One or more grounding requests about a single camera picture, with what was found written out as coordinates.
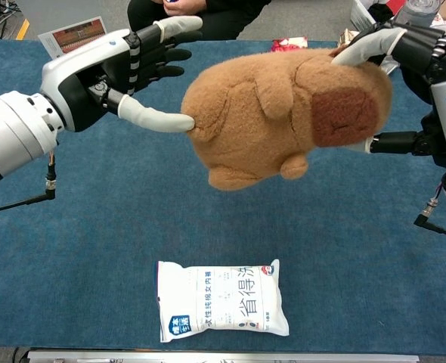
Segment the plush toy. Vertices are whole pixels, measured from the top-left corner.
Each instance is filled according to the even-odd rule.
[[[181,112],[209,169],[209,183],[235,191],[280,174],[303,176],[316,147],[358,143],[389,116],[392,84],[375,64],[335,65],[336,49],[237,57],[204,70]]]

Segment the floor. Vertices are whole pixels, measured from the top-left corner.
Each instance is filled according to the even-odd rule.
[[[125,9],[129,0],[98,0],[107,14],[112,28],[127,27]],[[265,7],[260,17],[240,34],[240,39],[276,39],[287,36],[307,36],[311,40],[335,40],[346,28],[352,29],[350,18],[352,0],[273,0]],[[15,39],[24,16],[14,12],[7,19],[3,39]],[[38,39],[30,27],[25,39]],[[19,348],[13,361],[25,354],[28,348]],[[12,362],[15,348],[0,348],[0,363]],[[445,363],[446,357],[420,357],[424,363]]]

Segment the blue label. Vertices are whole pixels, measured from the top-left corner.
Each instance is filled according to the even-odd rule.
[[[180,335],[191,331],[190,316],[173,316],[169,322],[169,331],[172,335]]]

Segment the person's hand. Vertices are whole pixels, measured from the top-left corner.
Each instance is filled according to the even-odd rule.
[[[175,15],[195,15],[206,10],[206,0],[163,0],[164,10],[170,17]]]

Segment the white plastic package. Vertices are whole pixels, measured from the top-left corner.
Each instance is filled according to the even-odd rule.
[[[278,287],[280,262],[263,266],[156,264],[161,343],[207,329],[289,335]]]

